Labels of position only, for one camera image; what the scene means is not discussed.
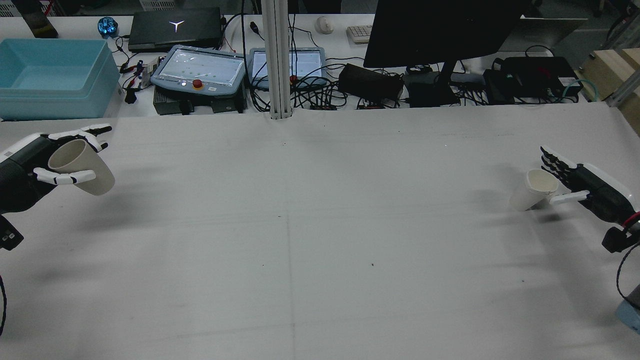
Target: robotic hand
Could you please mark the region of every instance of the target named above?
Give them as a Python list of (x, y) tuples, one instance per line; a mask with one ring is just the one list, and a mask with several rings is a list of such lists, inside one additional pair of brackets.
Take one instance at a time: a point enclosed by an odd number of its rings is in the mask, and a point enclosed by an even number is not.
[(86, 126), (56, 134), (29, 135), (0, 154), (0, 248), (12, 250), (24, 237), (2, 214), (25, 211), (59, 184), (77, 184), (95, 179), (84, 170), (58, 174), (47, 168), (51, 154), (75, 139), (86, 141), (95, 151), (108, 146), (96, 137), (111, 130), (109, 124)]
[(640, 241), (640, 212), (631, 192), (613, 177), (591, 164), (576, 164), (548, 147), (542, 151), (542, 169), (550, 172), (572, 192), (549, 201), (578, 201), (600, 220), (622, 226), (610, 228), (602, 246), (621, 252)]

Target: white paper cup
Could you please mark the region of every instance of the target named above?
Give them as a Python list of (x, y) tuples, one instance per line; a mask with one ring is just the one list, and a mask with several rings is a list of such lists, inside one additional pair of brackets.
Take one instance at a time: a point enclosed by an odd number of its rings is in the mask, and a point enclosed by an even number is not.
[(511, 207), (525, 211), (558, 190), (559, 181), (542, 169), (527, 171), (525, 179), (509, 199)]
[(115, 184), (115, 178), (102, 158), (82, 139), (62, 145), (49, 158), (49, 168), (60, 174), (93, 170), (95, 179), (76, 186), (92, 195), (102, 195)]

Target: cup rim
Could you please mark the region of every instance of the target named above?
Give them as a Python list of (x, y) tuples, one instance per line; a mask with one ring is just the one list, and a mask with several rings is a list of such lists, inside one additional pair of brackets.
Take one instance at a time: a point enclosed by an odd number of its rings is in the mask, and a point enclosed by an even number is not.
[[(75, 144), (77, 144), (77, 143), (79, 143), (79, 142), (82, 142), (82, 143), (83, 143), (83, 146), (82, 146), (81, 148), (79, 148), (79, 151), (77, 152), (76, 156), (75, 156), (73, 159), (71, 159), (70, 161), (67, 161), (66, 163), (61, 164), (61, 165), (59, 165), (59, 166), (55, 166), (55, 167), (54, 167), (54, 166), (52, 166), (52, 165), (51, 165), (51, 160), (56, 160), (56, 159), (55, 159), (56, 155), (58, 155), (58, 156), (59, 156), (59, 152), (58, 152), (58, 151), (60, 151), (60, 149), (62, 149), (62, 148), (63, 148), (63, 147), (65, 147), (65, 146), (69, 146), (69, 144), (75, 145)], [(77, 159), (80, 157), (80, 155), (82, 155), (83, 151), (86, 149), (86, 147), (87, 147), (87, 146), (88, 146), (88, 144), (86, 143), (86, 141), (84, 141), (84, 140), (82, 140), (82, 139), (73, 139), (73, 140), (69, 141), (68, 143), (66, 143), (66, 144), (62, 145), (61, 147), (57, 148), (57, 149), (53, 152), (53, 154), (51, 154), (51, 157), (49, 158), (49, 161), (47, 162), (47, 166), (48, 166), (48, 167), (49, 167), (49, 169), (51, 169), (51, 170), (56, 170), (56, 169), (59, 169), (59, 168), (61, 168), (61, 167), (65, 167), (65, 166), (67, 166), (67, 165), (71, 164), (72, 162), (74, 162), (75, 160), (77, 160)]]
[[(531, 174), (532, 172), (535, 172), (536, 174), (544, 174), (545, 177), (548, 177), (549, 179), (553, 179), (554, 184), (555, 184), (555, 186), (553, 186), (553, 190), (541, 191), (541, 190), (534, 189), (532, 187), (531, 180), (529, 178), (529, 174)], [(527, 171), (527, 175), (525, 177), (525, 181), (526, 181), (526, 184), (527, 184), (527, 189), (530, 192), (538, 193), (538, 194), (541, 194), (541, 195), (542, 194), (548, 195), (548, 194), (554, 193), (554, 192), (556, 192), (558, 190), (558, 188), (560, 186), (560, 181), (558, 181), (558, 179), (555, 176), (553, 176), (553, 174), (551, 174), (550, 172), (548, 172), (546, 170), (542, 170), (540, 168), (534, 168), (534, 169), (531, 169), (531, 170)]]

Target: keyboard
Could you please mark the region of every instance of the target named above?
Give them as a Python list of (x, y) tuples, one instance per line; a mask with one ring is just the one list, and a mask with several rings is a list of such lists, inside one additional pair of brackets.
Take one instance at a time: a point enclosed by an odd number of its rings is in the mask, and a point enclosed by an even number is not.
[(347, 28), (347, 36), (354, 44), (368, 44), (372, 25), (355, 25)]

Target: white desk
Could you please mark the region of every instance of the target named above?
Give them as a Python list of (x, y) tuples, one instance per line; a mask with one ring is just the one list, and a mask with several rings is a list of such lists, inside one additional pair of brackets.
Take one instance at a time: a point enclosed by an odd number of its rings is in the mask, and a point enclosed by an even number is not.
[[(346, 35), (346, 28), (352, 25), (364, 25), (364, 24), (372, 24), (373, 23), (373, 14), (331, 14), (327, 15), (327, 17), (333, 22), (334, 32), (329, 35), (320, 34), (314, 28), (314, 21), (317, 19), (318, 15), (297, 15), (295, 26), (297, 28), (302, 28), (305, 30), (309, 30), (312, 32), (312, 36), (314, 37), (314, 41), (317, 45), (324, 47), (325, 53), (327, 57), (331, 58), (348, 58), (352, 56), (364, 57), (367, 51), (366, 44), (353, 44), (350, 42)], [(58, 30), (60, 34), (60, 38), (101, 38), (97, 31), (97, 21), (100, 17), (51, 17), (50, 20), (54, 27)], [(131, 16), (116, 16), (114, 19), (118, 23), (118, 27), (120, 28), (120, 34), (126, 35), (129, 34), (131, 30)], [(262, 27), (262, 16), (261, 15), (249, 15), (245, 17), (245, 34), (246, 34), (246, 50), (247, 53), (251, 48), (254, 47), (264, 47), (264, 42), (258, 35), (253, 33), (249, 28), (249, 23), (251, 21), (256, 22), (258, 27), (264, 31)], [(228, 41), (231, 44), (232, 48), (237, 52), (242, 53), (242, 27), (240, 18), (234, 19), (229, 27), (227, 28), (227, 37)], [(24, 37), (33, 37), (29, 28), (26, 26), (22, 18), (14, 17), (14, 18), (0, 18), (0, 40), (4, 38), (24, 38)], [(309, 38), (307, 33), (302, 31), (295, 32), (295, 40), (296, 45), (298, 47), (310, 47), (314, 46)], [(112, 50), (116, 50), (115, 41), (113, 39), (109, 39), (109, 46)], [(229, 46), (225, 43), (225, 46), (222, 48), (224, 51), (231, 51)], [(490, 67), (493, 59), (495, 57), (508, 57), (508, 56), (521, 56), (523, 53), (497, 53), (491, 56), (485, 56), (483, 58), (470, 59), (465, 60), (465, 66), (469, 72), (473, 72), (476, 74), (482, 74), (484, 69)], [(151, 61), (154, 58), (157, 58), (159, 53), (143, 53), (137, 55), (133, 60), (131, 60), (130, 65), (135, 65), (137, 60), (144, 60), (145, 62)], [(114, 53), (114, 59), (116, 64), (122, 64), (127, 58), (122, 53)], [(352, 60), (331, 60), (328, 63), (352, 63), (354, 65), (362, 66), (362, 60), (352, 59)], [(391, 68), (387, 69), (392, 72), (402, 73), (404, 72), (403, 68)], [(328, 72), (333, 76), (338, 76), (340, 74), (341, 69), (339, 70), (329, 70)], [(125, 74), (122, 76), (120, 83), (123, 83), (129, 75)], [(109, 113), (116, 114), (114, 116), (118, 117), (142, 117), (142, 116), (154, 116), (157, 115), (156, 110), (153, 107), (153, 88), (149, 88), (145, 91), (139, 92), (136, 94), (138, 97), (138, 101), (135, 104), (125, 104), (123, 101), (115, 101), (117, 102), (114, 106), (112, 104), (111, 109), (113, 111), (109, 111)], [(260, 95), (268, 101), (269, 94), (268, 92), (261, 92)], [(252, 106), (250, 100), (248, 99), (248, 109), (247, 112), (252, 113), (256, 112), (256, 109)], [(358, 99), (354, 96), (349, 97), (348, 105), (345, 106), (345, 109), (355, 109)], [(401, 106), (408, 107), (407, 104), (402, 103)], [(212, 111), (210, 108), (206, 106), (199, 106), (196, 108), (195, 114), (211, 114)]]
[[(0, 123), (0, 146), (96, 120)], [(547, 144), (640, 193), (604, 103), (113, 121), (115, 187), (6, 217), (0, 359), (637, 359), (579, 204), (507, 205)], [(638, 283), (638, 256), (622, 286)]]

